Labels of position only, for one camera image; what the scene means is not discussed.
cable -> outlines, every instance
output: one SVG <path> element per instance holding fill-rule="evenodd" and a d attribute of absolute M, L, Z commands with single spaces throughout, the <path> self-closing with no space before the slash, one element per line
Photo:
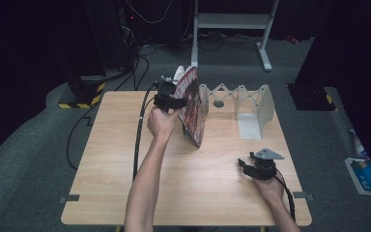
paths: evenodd
<path fill-rule="evenodd" d="M 161 19 L 159 19 L 159 20 L 157 20 L 157 21 L 149 21 L 149 20 L 147 20 L 146 18 L 144 18 L 129 2 L 128 2 L 128 0 L 126 0 L 126 3 L 128 4 L 128 6 L 136 13 L 136 14 L 138 14 L 145 22 L 147 22 L 147 23 L 158 23 L 158 22 L 161 22 L 161 21 L 163 21 L 166 17 L 167 17 L 167 12 L 168 12 L 168 9 L 170 9 L 170 7 L 171 7 L 171 4 L 173 3 L 173 0 L 170 0 L 170 3 L 168 4 L 168 6 L 167 6 L 167 8 L 165 9 L 165 11 L 164 11 L 164 16 L 161 18 Z"/>
<path fill-rule="evenodd" d="M 143 72 L 143 75 L 141 75 L 140 79 L 138 80 L 137 86 L 135 86 L 135 88 L 134 88 L 135 91 L 138 90 L 138 86 L 140 85 L 141 81 L 143 80 L 144 76 L 146 75 L 146 72 L 149 70 L 149 67 L 150 67 L 150 63 L 149 63 L 149 61 L 148 61 L 146 58 L 144 58 L 144 57 L 142 57 L 142 56 L 139 56 L 138 58 L 141 58 L 141 59 L 143 59 L 144 61 L 146 61 L 146 63 L 147 63 L 147 68 L 146 68 L 146 71 Z"/>
<path fill-rule="evenodd" d="M 116 88 L 114 89 L 114 91 L 118 91 L 120 89 L 120 87 L 122 87 L 133 75 L 134 75 L 134 72 L 137 70 L 137 67 L 138 67 L 138 63 L 139 63 L 139 60 L 137 59 L 137 63 L 136 65 L 134 66 L 131 74 Z M 98 107 L 98 105 L 100 105 L 100 101 L 92 108 L 90 108 L 86 113 L 84 113 L 77 121 L 76 123 L 73 125 L 73 128 L 71 129 L 71 132 L 69 134 L 69 137 L 68 137 L 68 142 L 67 142 L 67 146 L 66 146 L 66 158 L 68 160 L 68 164 L 71 168 L 73 168 L 74 170 L 77 170 L 77 167 L 71 162 L 71 158 L 70 158 L 70 152 L 69 152 L 69 148 L 70 148 L 70 145 L 71 145 L 71 135 L 73 134 L 75 128 L 77 127 L 77 124 L 83 119 L 83 118 L 88 118 L 86 117 L 93 109 L 95 109 L 96 107 Z"/>
<path fill-rule="evenodd" d="M 141 54 L 141 56 L 149 56 L 149 55 L 152 55 L 153 53 L 155 53 L 157 51 L 157 47 L 154 45 L 154 44 L 149 44 L 149 45 L 143 45 L 140 47 L 140 50 L 145 48 L 145 47 L 152 47 L 154 50 L 152 52 L 149 52 L 149 53 L 146 53 L 146 54 Z"/>
<path fill-rule="evenodd" d="M 136 136 L 135 148 L 134 148 L 133 180 L 135 176 L 137 175 L 138 152 L 139 152 L 139 147 L 140 147 L 141 129 L 143 127 L 143 117 L 144 117 L 144 113 L 146 111 L 146 106 L 147 106 L 146 100 L 149 97 L 150 91 L 153 89 L 153 87 L 157 85 L 158 85 L 158 82 L 155 82 L 147 89 L 146 95 L 144 96 L 143 104 L 141 105 L 140 116 L 138 119 L 137 136 Z"/>
<path fill-rule="evenodd" d="M 109 77 L 107 77 L 105 79 L 95 80 L 95 81 L 85 81 L 85 82 L 86 83 L 90 83 L 90 84 L 102 84 L 102 83 L 105 83 L 105 82 L 108 82 L 108 81 L 111 81 L 111 80 L 115 80 L 115 79 L 121 78 L 121 77 L 127 75 L 129 72 L 130 72 L 130 69 L 127 69 L 127 70 L 125 70 L 122 73 L 109 76 Z"/>
<path fill-rule="evenodd" d="M 87 123 L 86 123 L 87 127 L 93 126 L 92 117 L 84 117 L 83 119 L 87 119 Z"/>
<path fill-rule="evenodd" d="M 134 33 L 127 26 L 122 26 L 122 33 L 123 33 L 123 42 L 126 45 L 126 51 L 129 51 L 134 41 Z"/>
<path fill-rule="evenodd" d="M 137 70 L 140 60 L 138 59 L 138 56 L 136 56 L 136 58 L 137 58 L 137 63 L 135 64 L 135 69 Z M 131 75 L 133 76 L 133 90 L 135 90 L 135 72 L 133 72 Z"/>
<path fill-rule="evenodd" d="M 273 178 L 279 182 L 279 184 L 282 185 L 282 187 L 285 188 L 285 191 L 287 192 L 287 195 L 288 195 L 288 202 L 289 202 L 289 208 L 290 208 L 290 214 L 291 214 L 291 218 L 296 221 L 296 217 L 295 217 L 295 203 L 294 203 L 294 197 L 292 196 L 292 193 L 289 191 L 287 185 L 285 184 L 285 180 L 284 180 L 284 177 L 282 176 L 282 173 L 276 169 L 276 171 L 278 171 L 278 173 L 281 175 L 282 177 L 282 181 L 275 176 L 273 176 Z"/>
<path fill-rule="evenodd" d="M 254 37 L 246 37 L 245 39 L 244 38 L 236 38 L 236 39 L 242 39 L 242 41 L 240 41 L 240 42 L 227 41 L 227 39 L 223 39 L 223 40 L 224 40 L 225 44 L 253 44 L 253 43 L 258 42 L 258 40 L 260 39 L 260 37 L 255 37 L 254 40 L 250 41 L 249 39 L 251 39 L 251 38 L 254 38 Z"/>
<path fill-rule="evenodd" d="M 186 24 L 186 28 L 185 28 L 185 32 L 183 33 L 182 35 L 182 38 L 186 35 L 187 31 L 188 31 L 188 27 L 189 27 L 189 23 L 191 22 L 191 12 L 192 12 L 192 8 L 191 8 L 191 0 L 189 0 L 189 14 L 188 14 L 188 22 Z"/>
<path fill-rule="evenodd" d="M 206 41 L 206 42 L 213 42 L 213 43 L 220 42 L 220 44 L 219 44 L 218 47 L 213 48 L 213 49 L 207 49 L 207 48 L 204 48 L 202 45 L 198 44 L 198 48 L 200 48 L 202 50 L 205 50 L 205 51 L 215 51 L 215 50 L 218 50 L 218 49 L 220 49 L 224 45 L 224 40 L 221 38 L 221 36 L 219 34 L 218 34 L 218 38 L 219 38 L 219 40 L 216 40 L 216 41 Z"/>
<path fill-rule="evenodd" d="M 69 154 L 69 146 L 71 145 L 71 135 L 73 134 L 73 131 L 74 129 L 76 128 L 77 124 L 83 119 L 86 117 L 86 115 L 88 115 L 94 108 L 96 108 L 98 105 L 100 105 L 100 103 L 98 102 L 97 105 L 93 106 L 92 108 L 90 108 L 88 111 L 86 111 L 86 113 L 84 113 L 78 120 L 77 122 L 74 124 L 73 128 L 71 129 L 71 132 L 69 133 L 69 137 L 68 137 L 68 143 L 66 145 L 66 158 L 68 159 L 68 163 L 69 163 L 69 166 L 71 168 L 73 168 L 74 170 L 77 170 L 77 167 L 75 165 L 73 165 L 73 163 L 71 163 L 71 158 L 70 158 L 70 154 Z"/>

white cable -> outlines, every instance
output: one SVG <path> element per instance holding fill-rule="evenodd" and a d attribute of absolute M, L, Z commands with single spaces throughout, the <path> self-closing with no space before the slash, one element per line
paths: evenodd
<path fill-rule="evenodd" d="M 132 10 L 134 10 L 134 12 L 136 13 L 136 14 L 138 14 L 145 22 L 147 22 L 147 23 L 158 23 L 158 22 L 161 22 L 161 21 L 163 21 L 164 19 L 165 19 L 165 17 L 167 16 L 167 12 L 168 12 L 168 9 L 170 9 L 170 7 L 171 7 L 171 4 L 173 3 L 173 0 L 170 0 L 170 4 L 168 4 L 168 6 L 167 6 L 167 9 L 165 9 L 165 12 L 164 12 L 164 16 L 161 18 L 161 19 L 159 19 L 159 20 L 157 20 L 157 21 L 149 21 L 149 20 L 147 20 L 146 18 L 144 18 L 134 7 L 132 7 L 131 6 L 131 4 L 128 2 L 128 0 L 126 0 L 126 3 L 128 4 L 128 6 L 132 9 Z"/>
<path fill-rule="evenodd" d="M 188 23 L 186 24 L 185 32 L 183 33 L 181 39 L 186 35 L 186 32 L 188 31 L 189 22 L 191 21 L 191 0 L 189 0 L 189 16 L 188 16 Z"/>

black equipment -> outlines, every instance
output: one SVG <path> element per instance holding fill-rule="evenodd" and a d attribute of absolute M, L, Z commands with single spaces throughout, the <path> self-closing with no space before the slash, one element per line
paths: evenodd
<path fill-rule="evenodd" d="M 168 109 L 181 109 L 186 106 L 186 99 L 174 99 L 172 96 L 176 91 L 176 85 L 171 79 L 165 79 L 157 85 L 154 105 L 164 112 Z"/>
<path fill-rule="evenodd" d="M 254 166 L 247 165 L 244 161 L 238 159 L 240 167 L 243 168 L 243 174 L 263 181 L 276 175 L 276 166 L 273 160 L 284 159 L 270 149 L 263 149 L 258 153 L 250 152 L 249 156 L 254 160 Z"/>

finger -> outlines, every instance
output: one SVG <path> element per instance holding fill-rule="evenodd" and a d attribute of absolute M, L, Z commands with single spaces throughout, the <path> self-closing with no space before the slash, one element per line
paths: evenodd
<path fill-rule="evenodd" d="M 166 113 L 165 111 L 163 111 L 162 109 L 158 108 L 157 106 L 153 106 L 153 111 L 154 110 L 157 110 L 156 113 L 162 113 L 164 115 L 168 115 L 168 113 Z"/>
<path fill-rule="evenodd" d="M 152 109 L 150 109 L 150 113 L 153 113 L 157 109 L 157 106 L 153 106 Z"/>
<path fill-rule="evenodd" d="M 152 109 L 150 109 L 150 111 L 149 111 L 149 119 L 150 119 L 150 117 L 152 117 L 152 115 L 153 115 L 153 111 L 155 110 L 155 108 L 153 107 Z"/>
<path fill-rule="evenodd" d="M 174 110 L 170 115 L 171 115 L 172 117 L 177 117 L 177 116 L 180 115 L 180 112 L 181 112 L 180 109 L 175 109 L 175 110 Z"/>
<path fill-rule="evenodd" d="M 147 128 L 150 129 L 150 118 L 147 119 Z"/>

white metal bracket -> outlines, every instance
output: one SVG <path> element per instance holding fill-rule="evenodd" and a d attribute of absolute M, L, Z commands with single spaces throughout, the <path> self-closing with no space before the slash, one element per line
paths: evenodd
<path fill-rule="evenodd" d="M 220 95 L 218 91 L 221 90 L 225 94 Z M 229 90 L 224 84 L 220 84 L 210 90 L 206 84 L 201 84 L 200 93 L 205 116 L 209 113 L 210 100 L 215 107 L 224 106 L 224 99 L 234 100 L 234 119 L 238 120 L 242 139 L 261 139 L 265 124 L 273 117 L 274 105 L 268 85 L 248 91 L 243 85 Z"/>

